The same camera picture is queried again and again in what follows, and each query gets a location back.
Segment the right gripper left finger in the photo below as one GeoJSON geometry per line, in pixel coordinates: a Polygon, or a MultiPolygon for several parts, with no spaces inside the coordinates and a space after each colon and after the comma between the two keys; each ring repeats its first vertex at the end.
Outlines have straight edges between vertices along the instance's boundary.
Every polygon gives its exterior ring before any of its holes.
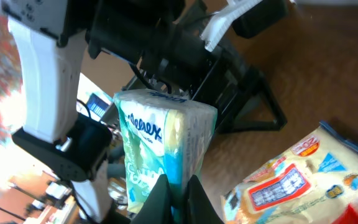
{"type": "Polygon", "coordinates": [[[159,176],[131,224],[171,224],[173,223],[171,207],[170,186],[167,176],[163,174],[159,176]]]}

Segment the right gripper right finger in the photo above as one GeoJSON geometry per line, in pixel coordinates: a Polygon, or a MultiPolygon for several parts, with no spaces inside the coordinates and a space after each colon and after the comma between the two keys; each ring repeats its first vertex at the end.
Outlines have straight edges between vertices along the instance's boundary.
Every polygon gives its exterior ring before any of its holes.
{"type": "Polygon", "coordinates": [[[192,175],[183,199],[183,222],[186,224],[223,224],[199,178],[192,175]]]}

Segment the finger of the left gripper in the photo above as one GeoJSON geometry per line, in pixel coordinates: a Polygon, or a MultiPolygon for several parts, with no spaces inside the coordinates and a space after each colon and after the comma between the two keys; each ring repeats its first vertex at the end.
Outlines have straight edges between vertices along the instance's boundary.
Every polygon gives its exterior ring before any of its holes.
{"type": "Polygon", "coordinates": [[[210,71],[195,87],[194,100],[217,108],[215,131],[219,134],[279,131],[287,124],[283,110],[260,71],[240,75],[231,71],[210,71]],[[244,119],[262,104],[273,116],[270,121],[244,119]]]}

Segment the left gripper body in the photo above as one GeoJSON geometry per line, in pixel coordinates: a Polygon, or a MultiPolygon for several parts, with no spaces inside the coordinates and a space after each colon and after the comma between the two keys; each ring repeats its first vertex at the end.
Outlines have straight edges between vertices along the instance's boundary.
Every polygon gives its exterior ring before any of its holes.
{"type": "Polygon", "coordinates": [[[188,93],[192,100],[218,109],[218,124],[233,124],[246,103],[251,70],[228,41],[209,52],[204,41],[182,26],[159,25],[142,54],[148,78],[188,93]]]}

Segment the green Kleenex tissue pack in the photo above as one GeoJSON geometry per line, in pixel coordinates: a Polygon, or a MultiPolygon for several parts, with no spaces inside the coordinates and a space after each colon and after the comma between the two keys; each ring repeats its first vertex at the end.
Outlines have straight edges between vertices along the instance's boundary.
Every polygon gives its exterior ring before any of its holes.
{"type": "Polygon", "coordinates": [[[163,174],[179,207],[187,182],[200,172],[217,109],[149,89],[121,91],[113,100],[125,152],[128,211],[140,212],[163,174]]]}

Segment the yellow wet wipes pack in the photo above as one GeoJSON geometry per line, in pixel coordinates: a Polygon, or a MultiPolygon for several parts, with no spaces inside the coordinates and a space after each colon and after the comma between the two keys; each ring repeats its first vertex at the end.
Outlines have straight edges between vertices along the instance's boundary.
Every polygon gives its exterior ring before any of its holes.
{"type": "Polygon", "coordinates": [[[225,223],[332,223],[358,213],[358,144],[328,123],[221,197],[225,223]]]}

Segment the red snack bag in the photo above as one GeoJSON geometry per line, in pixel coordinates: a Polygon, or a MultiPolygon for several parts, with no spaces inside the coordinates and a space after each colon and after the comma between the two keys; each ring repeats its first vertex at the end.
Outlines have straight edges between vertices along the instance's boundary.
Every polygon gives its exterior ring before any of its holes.
{"type": "Polygon", "coordinates": [[[354,207],[349,204],[332,224],[358,224],[358,213],[354,207]]]}

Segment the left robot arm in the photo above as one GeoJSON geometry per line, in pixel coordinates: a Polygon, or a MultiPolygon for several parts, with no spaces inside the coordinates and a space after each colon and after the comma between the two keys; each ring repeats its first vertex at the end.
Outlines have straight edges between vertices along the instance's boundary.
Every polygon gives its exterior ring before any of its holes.
{"type": "Polygon", "coordinates": [[[108,195],[109,129],[76,111],[84,53],[125,60],[136,80],[184,91],[214,106],[219,133],[278,131],[287,119],[264,74],[246,65],[224,35],[252,38],[288,14],[286,1],[2,1],[21,60],[27,105],[16,145],[69,182],[91,223],[129,223],[108,195]]]}

